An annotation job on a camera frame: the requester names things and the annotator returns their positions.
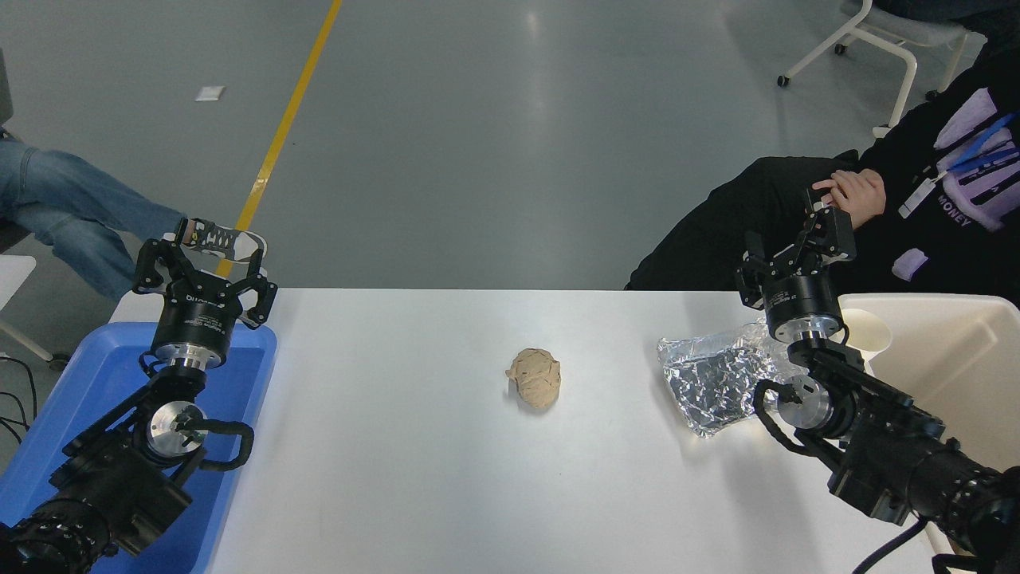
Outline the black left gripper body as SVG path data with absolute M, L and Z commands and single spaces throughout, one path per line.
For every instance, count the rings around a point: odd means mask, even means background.
M 175 348 L 190 345 L 226 357 L 240 313 L 239 292 L 224 277 L 204 271 L 174 277 L 165 286 L 151 350 L 168 357 Z

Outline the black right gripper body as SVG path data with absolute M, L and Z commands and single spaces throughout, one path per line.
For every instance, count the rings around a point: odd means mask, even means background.
M 773 277 L 762 286 L 765 316 L 770 328 L 809 316 L 827 317 L 835 327 L 844 327 L 837 291 L 830 272 Z

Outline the person's hand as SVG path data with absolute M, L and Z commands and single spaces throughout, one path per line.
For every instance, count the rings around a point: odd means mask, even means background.
M 821 201 L 827 206 L 845 211 L 854 229 L 885 211 L 885 185 L 870 168 L 859 173 L 837 170 L 828 179 L 812 184 L 811 189 L 821 192 Z

